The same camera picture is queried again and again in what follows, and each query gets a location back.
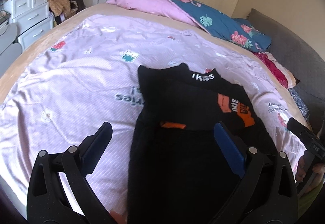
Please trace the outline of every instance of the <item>human hand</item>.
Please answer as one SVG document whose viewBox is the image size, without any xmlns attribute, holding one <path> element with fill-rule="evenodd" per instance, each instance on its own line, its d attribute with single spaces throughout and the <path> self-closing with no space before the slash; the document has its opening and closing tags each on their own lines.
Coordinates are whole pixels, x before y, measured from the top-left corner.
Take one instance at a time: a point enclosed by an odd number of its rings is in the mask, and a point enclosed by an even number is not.
<svg viewBox="0 0 325 224">
<path fill-rule="evenodd" d="M 304 159 L 303 159 L 303 156 L 301 156 L 298 161 L 298 167 L 297 167 L 297 173 L 296 173 L 297 182 L 302 182 L 306 176 L 306 172 L 303 169 L 303 167 L 304 167 Z M 325 164 L 322 164 L 322 163 L 315 164 L 313 167 L 313 172 L 316 173 L 316 176 L 313 179 L 313 181 L 311 182 L 310 186 L 307 187 L 305 194 L 310 192 L 314 188 L 316 188 L 321 183 L 321 181 L 323 181 L 323 176 L 325 173 Z"/>
</svg>

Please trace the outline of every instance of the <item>orange stripe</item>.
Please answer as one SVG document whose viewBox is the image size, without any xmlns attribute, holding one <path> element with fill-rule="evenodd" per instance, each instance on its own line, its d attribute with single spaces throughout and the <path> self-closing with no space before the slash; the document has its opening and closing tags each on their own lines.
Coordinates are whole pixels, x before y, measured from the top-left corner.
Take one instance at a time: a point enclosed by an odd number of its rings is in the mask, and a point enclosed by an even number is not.
<svg viewBox="0 0 325 224">
<path fill-rule="evenodd" d="M 185 124 L 175 123 L 175 122 L 160 122 L 160 126 L 166 129 L 170 129 L 170 128 L 184 129 L 186 127 Z"/>
</svg>

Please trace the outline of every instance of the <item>pink pillow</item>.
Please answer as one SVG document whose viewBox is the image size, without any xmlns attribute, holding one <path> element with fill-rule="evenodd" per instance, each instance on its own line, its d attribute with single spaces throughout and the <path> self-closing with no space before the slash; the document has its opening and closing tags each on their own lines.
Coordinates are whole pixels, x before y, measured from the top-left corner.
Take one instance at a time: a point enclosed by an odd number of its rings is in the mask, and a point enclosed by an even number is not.
<svg viewBox="0 0 325 224">
<path fill-rule="evenodd" d="M 281 65 L 271 53 L 253 53 L 255 54 L 272 72 L 272 74 L 277 78 L 282 86 L 285 88 L 293 88 L 296 83 L 296 78 L 293 74 Z"/>
<path fill-rule="evenodd" d="M 199 27 L 198 23 L 180 7 L 170 0 L 108 0 L 106 3 L 114 4 L 125 9 L 134 9 L 145 13 L 160 15 Z"/>
</svg>

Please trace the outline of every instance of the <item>red and white pillow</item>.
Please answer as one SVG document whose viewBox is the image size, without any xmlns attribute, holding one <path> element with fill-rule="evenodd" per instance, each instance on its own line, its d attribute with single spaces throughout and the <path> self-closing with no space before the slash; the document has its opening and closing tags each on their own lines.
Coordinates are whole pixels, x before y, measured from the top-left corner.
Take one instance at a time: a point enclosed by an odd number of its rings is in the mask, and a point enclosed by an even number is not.
<svg viewBox="0 0 325 224">
<path fill-rule="evenodd" d="M 253 54 L 255 54 L 267 66 L 282 86 L 288 89 L 293 88 L 298 84 L 299 80 L 297 80 L 288 69 L 281 65 L 271 53 L 264 52 Z"/>
</svg>

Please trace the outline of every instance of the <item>gray headboard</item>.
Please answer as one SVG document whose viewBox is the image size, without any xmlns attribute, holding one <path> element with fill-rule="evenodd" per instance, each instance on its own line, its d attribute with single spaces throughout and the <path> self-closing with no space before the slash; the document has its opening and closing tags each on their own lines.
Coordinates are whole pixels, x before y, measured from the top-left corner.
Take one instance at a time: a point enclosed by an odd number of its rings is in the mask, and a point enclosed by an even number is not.
<svg viewBox="0 0 325 224">
<path fill-rule="evenodd" d="M 267 51 L 300 80 L 295 90 L 310 111 L 313 132 L 318 133 L 325 111 L 324 60 L 298 35 L 256 9 L 251 10 L 247 19 L 254 28 L 272 38 Z"/>
</svg>

